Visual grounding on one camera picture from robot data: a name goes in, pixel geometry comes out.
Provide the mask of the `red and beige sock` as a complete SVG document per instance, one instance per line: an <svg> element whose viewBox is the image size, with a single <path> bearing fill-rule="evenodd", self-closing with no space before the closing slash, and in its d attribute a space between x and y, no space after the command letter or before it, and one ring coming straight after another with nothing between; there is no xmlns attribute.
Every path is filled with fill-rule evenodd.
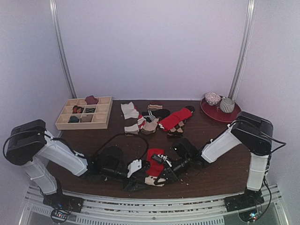
<svg viewBox="0 0 300 225"><path fill-rule="evenodd" d="M147 161L150 162L150 168L146 171L147 176L145 177L144 182L147 185L151 185L151 186L157 186L157 187L163 187L164 184L160 184L160 185L155 185L154 181L157 179L157 177L159 176L159 174L163 171L164 169L164 165L163 164L159 164L158 162L156 162L155 160L153 160L151 157L153 154L165 154L165 151L163 149L159 149L159 148L152 148L148 150L147 153Z"/></svg>

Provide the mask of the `tan brown sock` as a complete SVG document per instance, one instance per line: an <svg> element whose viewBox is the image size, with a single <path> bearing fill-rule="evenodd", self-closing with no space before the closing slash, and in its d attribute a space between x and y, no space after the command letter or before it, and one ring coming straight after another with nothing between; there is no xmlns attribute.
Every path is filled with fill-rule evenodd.
<svg viewBox="0 0 300 225"><path fill-rule="evenodd" d="M85 115L81 117L81 123L87 123L87 122L92 122L93 119L93 115L89 114L89 115Z"/></svg>

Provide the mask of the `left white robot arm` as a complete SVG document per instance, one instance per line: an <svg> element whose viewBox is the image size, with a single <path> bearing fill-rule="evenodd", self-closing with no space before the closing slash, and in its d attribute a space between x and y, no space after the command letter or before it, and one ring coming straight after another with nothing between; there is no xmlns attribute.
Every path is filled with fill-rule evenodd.
<svg viewBox="0 0 300 225"><path fill-rule="evenodd" d="M34 120L11 130L3 143L4 158L13 165L24 168L43 195L43 204L54 210L81 212L84 200L63 194L61 182L52 176L40 158L46 158L84 180L111 178L122 182L123 189L135 192L147 188L145 172L150 163L142 158L126 164L124 152L118 146L108 146L106 141L92 155L75 151L60 137L54 137L43 120Z"/></svg>

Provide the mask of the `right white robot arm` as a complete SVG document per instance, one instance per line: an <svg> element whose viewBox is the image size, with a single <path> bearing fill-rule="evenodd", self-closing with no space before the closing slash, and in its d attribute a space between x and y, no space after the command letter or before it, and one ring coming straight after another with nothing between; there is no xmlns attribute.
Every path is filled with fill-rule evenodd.
<svg viewBox="0 0 300 225"><path fill-rule="evenodd" d="M251 156L247 184L244 193L224 199L226 210L230 212L262 204L264 198L261 188L267 184L266 175L272 154L272 134L273 125L269 120L240 112L226 130L207 142L200 150L187 138L181 138L172 144L179 159L172 161L166 155L153 154L151 157L153 160L165 165L154 184L173 183L189 167L193 166L200 170L236 146L243 145Z"/></svg>

